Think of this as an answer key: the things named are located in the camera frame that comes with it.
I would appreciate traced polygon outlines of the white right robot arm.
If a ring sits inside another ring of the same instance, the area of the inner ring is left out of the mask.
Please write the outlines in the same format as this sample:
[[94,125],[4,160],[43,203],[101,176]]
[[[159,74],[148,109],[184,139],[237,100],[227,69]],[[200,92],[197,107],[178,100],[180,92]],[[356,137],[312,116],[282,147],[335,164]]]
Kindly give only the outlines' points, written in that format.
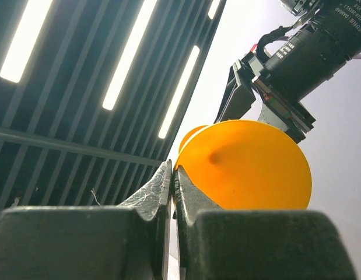
[[231,66],[216,122],[238,120],[257,98],[259,121],[295,142],[313,129],[301,101],[361,53],[361,1],[283,1],[297,20],[263,35]]

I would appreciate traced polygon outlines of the orange plastic wine glass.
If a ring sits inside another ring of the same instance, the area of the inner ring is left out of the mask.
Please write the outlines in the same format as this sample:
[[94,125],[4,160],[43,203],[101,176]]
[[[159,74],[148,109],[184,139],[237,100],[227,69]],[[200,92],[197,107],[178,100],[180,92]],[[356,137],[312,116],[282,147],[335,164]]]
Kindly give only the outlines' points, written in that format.
[[309,163],[283,131],[258,121],[229,120],[193,129],[175,169],[223,209],[305,210],[312,192]]

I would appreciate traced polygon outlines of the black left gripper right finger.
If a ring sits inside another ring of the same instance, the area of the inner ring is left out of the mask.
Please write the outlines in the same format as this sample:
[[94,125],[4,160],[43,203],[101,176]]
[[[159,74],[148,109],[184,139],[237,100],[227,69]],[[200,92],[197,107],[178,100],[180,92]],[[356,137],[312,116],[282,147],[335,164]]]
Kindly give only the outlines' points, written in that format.
[[182,167],[172,184],[181,279],[356,279],[323,213],[224,210]]

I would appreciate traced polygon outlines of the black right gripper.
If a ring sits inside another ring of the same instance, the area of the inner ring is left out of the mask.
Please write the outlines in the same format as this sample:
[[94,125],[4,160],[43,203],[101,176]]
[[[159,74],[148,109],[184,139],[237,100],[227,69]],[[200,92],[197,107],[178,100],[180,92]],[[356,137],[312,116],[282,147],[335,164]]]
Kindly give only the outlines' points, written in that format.
[[292,97],[282,94],[268,82],[264,64],[256,53],[248,52],[230,68],[227,85],[214,123],[241,119],[255,102],[255,92],[262,100],[258,122],[271,125],[289,136],[295,143],[306,138],[315,118]]

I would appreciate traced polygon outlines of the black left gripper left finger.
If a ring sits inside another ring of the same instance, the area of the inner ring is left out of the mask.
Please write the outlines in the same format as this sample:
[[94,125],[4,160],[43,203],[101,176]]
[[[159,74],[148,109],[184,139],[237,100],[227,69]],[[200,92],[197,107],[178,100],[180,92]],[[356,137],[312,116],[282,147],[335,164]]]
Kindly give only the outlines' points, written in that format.
[[0,212],[0,279],[166,279],[172,163],[118,205]]

